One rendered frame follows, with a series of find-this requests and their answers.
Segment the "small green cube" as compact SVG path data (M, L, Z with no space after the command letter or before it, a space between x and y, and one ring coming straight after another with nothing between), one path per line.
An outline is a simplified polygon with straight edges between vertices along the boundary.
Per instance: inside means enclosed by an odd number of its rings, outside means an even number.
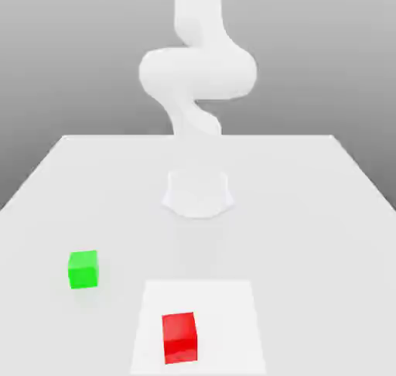
M70 253L68 278L71 289L97 287L99 266L97 251L75 251Z

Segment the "small red cube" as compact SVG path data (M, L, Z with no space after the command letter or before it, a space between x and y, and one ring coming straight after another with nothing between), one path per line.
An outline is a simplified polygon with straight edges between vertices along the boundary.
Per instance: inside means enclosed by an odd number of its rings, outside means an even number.
M165 364L198 360L198 338L193 312L162 316Z

